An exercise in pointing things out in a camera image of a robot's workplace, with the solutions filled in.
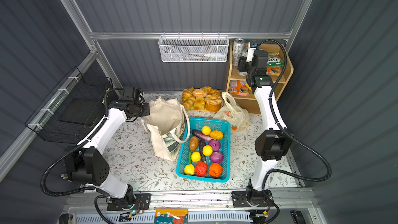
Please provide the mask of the beige canvas tote bag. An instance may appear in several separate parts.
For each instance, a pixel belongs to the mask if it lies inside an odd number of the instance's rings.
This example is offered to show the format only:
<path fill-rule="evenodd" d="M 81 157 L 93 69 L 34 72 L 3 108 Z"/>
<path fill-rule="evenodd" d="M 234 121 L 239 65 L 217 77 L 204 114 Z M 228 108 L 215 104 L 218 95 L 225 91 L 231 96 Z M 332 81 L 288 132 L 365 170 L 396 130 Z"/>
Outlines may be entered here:
<path fill-rule="evenodd" d="M 191 131 L 186 109 L 177 99 L 159 97 L 149 102 L 149 112 L 148 116 L 142 118 L 142 123 L 150 133 L 155 156 L 174 161 Z"/>

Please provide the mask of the cream plastic grocery bag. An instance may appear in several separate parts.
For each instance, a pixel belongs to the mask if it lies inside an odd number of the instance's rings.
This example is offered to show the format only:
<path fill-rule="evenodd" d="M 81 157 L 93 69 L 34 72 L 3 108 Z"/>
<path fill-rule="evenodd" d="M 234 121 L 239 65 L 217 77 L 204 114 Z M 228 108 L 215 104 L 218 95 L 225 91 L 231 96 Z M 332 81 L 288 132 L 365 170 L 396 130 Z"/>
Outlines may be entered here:
<path fill-rule="evenodd" d="M 251 125 L 248 111 L 241 108 L 231 94 L 223 92 L 221 97 L 224 100 L 224 106 L 216 112 L 213 119 L 227 121 L 231 129 L 236 132 L 243 131 Z"/>

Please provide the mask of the teal plastic basket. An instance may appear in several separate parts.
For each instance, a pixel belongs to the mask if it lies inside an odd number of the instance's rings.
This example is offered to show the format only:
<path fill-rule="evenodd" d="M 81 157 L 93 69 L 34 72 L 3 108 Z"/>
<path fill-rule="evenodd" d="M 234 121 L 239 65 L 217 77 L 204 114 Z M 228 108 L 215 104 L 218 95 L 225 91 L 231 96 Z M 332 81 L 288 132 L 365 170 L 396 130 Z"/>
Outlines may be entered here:
<path fill-rule="evenodd" d="M 190 118 L 188 141 L 182 144 L 176 173 L 179 177 L 225 183 L 230 177 L 231 125 L 227 121 Z"/>

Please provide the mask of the silver can front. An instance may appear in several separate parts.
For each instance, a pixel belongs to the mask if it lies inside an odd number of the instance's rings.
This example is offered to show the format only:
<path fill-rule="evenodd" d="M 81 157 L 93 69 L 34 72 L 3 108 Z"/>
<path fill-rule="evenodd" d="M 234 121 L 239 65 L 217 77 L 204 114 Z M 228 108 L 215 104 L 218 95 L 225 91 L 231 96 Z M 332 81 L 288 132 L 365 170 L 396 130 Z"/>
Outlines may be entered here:
<path fill-rule="evenodd" d="M 239 57 L 239 59 L 247 60 L 247 57 L 248 57 L 248 48 L 245 48 L 245 49 L 242 51 L 242 54 L 241 54 L 241 56 Z"/>

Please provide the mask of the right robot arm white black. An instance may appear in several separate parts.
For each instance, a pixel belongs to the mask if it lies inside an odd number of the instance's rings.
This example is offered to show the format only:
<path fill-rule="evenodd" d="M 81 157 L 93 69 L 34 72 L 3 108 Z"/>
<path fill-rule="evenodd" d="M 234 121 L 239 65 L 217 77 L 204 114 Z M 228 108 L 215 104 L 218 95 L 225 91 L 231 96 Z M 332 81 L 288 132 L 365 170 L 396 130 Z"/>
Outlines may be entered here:
<path fill-rule="evenodd" d="M 321 182 L 332 176 L 332 168 L 328 161 L 317 151 L 300 142 L 288 132 L 276 102 L 275 91 L 282 76 L 273 81 L 267 72 L 269 54 L 260 47 L 267 40 L 252 40 L 248 43 L 248 54 L 245 59 L 239 60 L 238 69 L 246 72 L 246 81 L 252 89 L 258 102 L 264 123 L 263 132 L 255 141 L 255 151 L 258 164 L 253 177 L 246 187 L 246 199 L 263 197 L 268 200 L 267 180 L 273 173 L 280 173 L 296 179 L 310 182 Z M 277 169 L 275 166 L 286 155 L 292 143 L 296 143 L 315 155 L 326 167 L 326 174 L 320 177 L 305 177 L 291 172 Z"/>

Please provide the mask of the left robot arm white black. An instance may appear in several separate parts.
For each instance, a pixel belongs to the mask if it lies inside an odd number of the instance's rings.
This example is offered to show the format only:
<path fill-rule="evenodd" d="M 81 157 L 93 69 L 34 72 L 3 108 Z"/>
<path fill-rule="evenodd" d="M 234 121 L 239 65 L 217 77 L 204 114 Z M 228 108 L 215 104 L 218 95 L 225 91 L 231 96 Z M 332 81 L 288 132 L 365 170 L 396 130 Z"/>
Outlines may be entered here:
<path fill-rule="evenodd" d="M 105 114 L 95 128 L 76 146 L 69 147 L 66 152 L 50 165 L 40 179 L 41 191 L 52 197 L 63 197 L 80 192 L 93 190 L 106 197 L 120 200 L 125 204 L 133 204 L 135 195 L 132 186 L 117 179 L 110 171 L 110 166 L 103 157 L 105 148 L 119 127 L 125 122 L 134 122 L 139 117 L 150 114 L 149 104 L 138 88 L 120 88 L 123 96 L 111 103 L 105 93 L 103 104 Z M 46 180 L 51 170 L 60 162 L 65 163 L 67 177 L 72 182 L 83 185 L 78 189 L 55 192 L 48 189 Z"/>

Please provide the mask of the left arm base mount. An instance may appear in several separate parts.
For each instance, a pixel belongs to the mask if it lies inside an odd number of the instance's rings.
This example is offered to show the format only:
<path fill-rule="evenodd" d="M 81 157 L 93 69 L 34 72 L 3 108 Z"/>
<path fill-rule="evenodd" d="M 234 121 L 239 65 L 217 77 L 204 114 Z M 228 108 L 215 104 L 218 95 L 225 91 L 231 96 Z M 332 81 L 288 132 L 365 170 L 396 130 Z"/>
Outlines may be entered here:
<path fill-rule="evenodd" d="M 151 194 L 134 194 L 133 200 L 110 198 L 108 211 L 146 211 L 149 209 Z"/>

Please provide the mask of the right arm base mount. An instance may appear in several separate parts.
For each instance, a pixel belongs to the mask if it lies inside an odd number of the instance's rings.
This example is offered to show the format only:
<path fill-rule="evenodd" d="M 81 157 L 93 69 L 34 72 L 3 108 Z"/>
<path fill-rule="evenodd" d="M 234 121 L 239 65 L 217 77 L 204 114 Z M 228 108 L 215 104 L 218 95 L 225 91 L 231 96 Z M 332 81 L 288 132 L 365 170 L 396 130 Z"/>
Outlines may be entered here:
<path fill-rule="evenodd" d="M 273 207 L 274 204 L 269 201 L 261 191 L 254 191 L 248 197 L 246 191 L 232 191 L 231 198 L 233 201 L 233 206 L 235 208 L 242 207 L 262 207 L 262 208 L 270 208 Z"/>

